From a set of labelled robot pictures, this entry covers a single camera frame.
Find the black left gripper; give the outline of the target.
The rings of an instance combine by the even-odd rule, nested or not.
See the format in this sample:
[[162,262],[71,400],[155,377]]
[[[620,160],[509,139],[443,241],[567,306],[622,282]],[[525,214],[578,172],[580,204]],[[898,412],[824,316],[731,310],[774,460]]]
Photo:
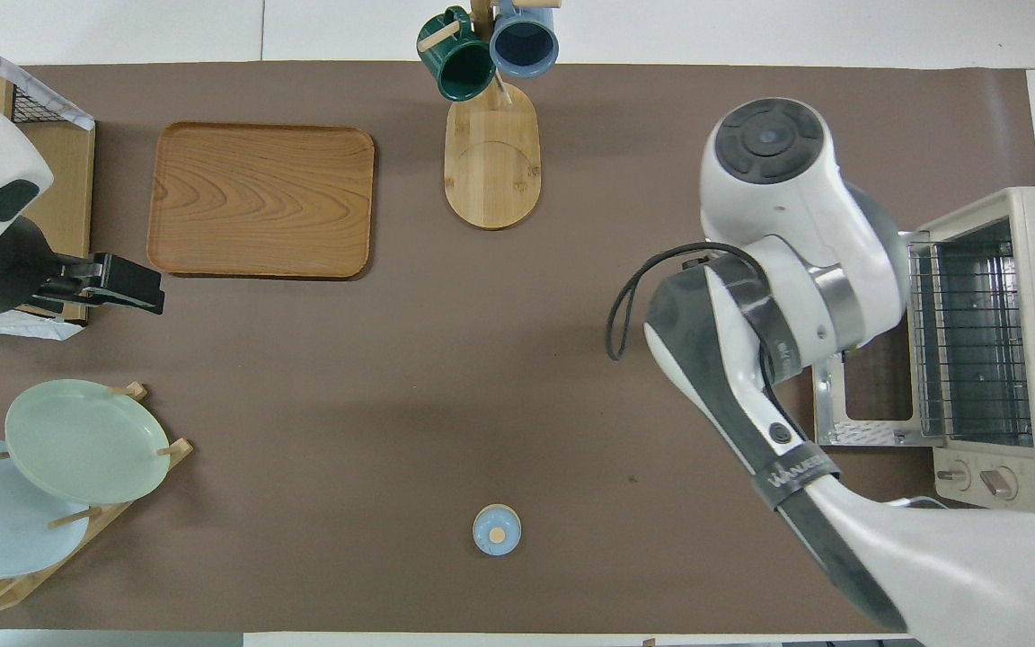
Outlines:
[[[66,267],[97,263],[99,286],[86,290],[83,284],[62,280]],[[53,253],[40,227],[27,217],[17,217],[0,236],[0,313],[18,306],[32,306],[62,313],[62,303],[98,308],[116,306],[161,315],[165,292],[159,271],[114,254],[94,253],[90,257]],[[148,294],[126,295],[110,290],[152,290]]]

